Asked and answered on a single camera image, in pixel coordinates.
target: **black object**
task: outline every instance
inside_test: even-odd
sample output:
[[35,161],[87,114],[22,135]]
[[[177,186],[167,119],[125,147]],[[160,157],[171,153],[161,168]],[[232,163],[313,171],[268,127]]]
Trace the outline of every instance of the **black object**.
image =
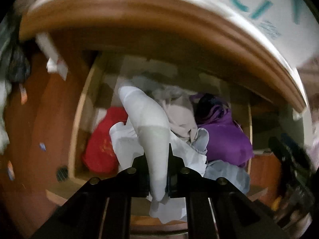
[[282,166],[280,193],[283,199],[275,213],[274,220],[289,233],[296,223],[305,218],[308,213],[311,214],[313,220],[318,220],[319,173],[314,172],[306,151],[287,134],[282,134],[281,140],[271,137],[269,148],[280,160]]
[[63,182],[66,179],[68,179],[68,167],[67,166],[62,166],[56,171],[56,179],[58,182]]
[[0,200],[0,231],[1,239],[23,239],[22,235],[16,229],[6,207]]
[[23,83],[31,66],[19,44],[20,20],[11,8],[0,22],[0,79]]
[[[200,100],[198,101],[196,111],[195,111],[195,117],[204,119],[208,115],[209,116],[213,115],[215,112],[212,112],[210,114],[210,111],[212,107],[215,105],[219,105],[223,107],[223,102],[221,101],[220,98],[216,97],[215,95],[210,93],[205,93],[204,96],[201,97]],[[223,111],[220,111],[218,118],[221,117],[220,116],[221,114],[223,114]]]
[[[186,198],[190,239],[214,239],[217,235],[220,239],[287,238],[228,180],[201,177],[185,167],[181,158],[173,156],[171,147],[166,190],[171,198]],[[143,155],[114,178],[91,178],[31,238],[129,238],[131,197],[148,194],[149,173]]]

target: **purple cloth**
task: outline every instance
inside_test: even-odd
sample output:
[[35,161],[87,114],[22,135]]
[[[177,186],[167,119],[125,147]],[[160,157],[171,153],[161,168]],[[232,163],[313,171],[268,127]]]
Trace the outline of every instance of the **purple cloth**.
[[[249,138],[232,120],[232,113],[228,105],[225,105],[218,97],[207,101],[217,103],[212,104],[210,110],[206,109],[209,112],[208,115],[203,117],[195,113],[198,127],[205,128],[209,133],[206,147],[207,161],[222,160],[239,167],[245,166],[246,162],[254,156]],[[196,112],[200,112],[201,109],[198,108],[201,106],[207,107],[207,101],[205,105],[199,101]]]

